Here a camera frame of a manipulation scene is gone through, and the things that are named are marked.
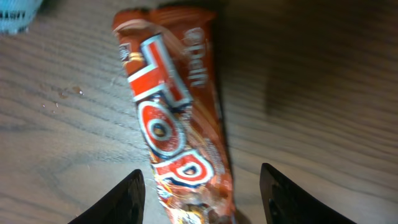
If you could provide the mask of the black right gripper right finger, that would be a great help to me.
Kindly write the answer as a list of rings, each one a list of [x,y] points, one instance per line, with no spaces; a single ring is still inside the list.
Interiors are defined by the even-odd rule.
[[[268,224],[355,224],[268,163],[261,166],[259,185]]]

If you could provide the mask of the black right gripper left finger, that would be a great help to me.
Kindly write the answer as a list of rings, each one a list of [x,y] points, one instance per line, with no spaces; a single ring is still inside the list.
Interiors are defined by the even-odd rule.
[[[146,188],[136,169],[68,224],[142,224]]]

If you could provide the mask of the red snack packet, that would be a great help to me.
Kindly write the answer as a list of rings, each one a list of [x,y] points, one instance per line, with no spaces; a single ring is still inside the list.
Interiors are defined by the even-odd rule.
[[[160,204],[172,223],[234,223],[216,89],[213,11],[126,9],[113,20]]]

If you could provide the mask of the teal blister pack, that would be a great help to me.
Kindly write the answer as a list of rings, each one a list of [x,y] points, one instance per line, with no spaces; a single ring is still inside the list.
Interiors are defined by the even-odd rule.
[[[43,0],[1,0],[1,35],[25,32]]]

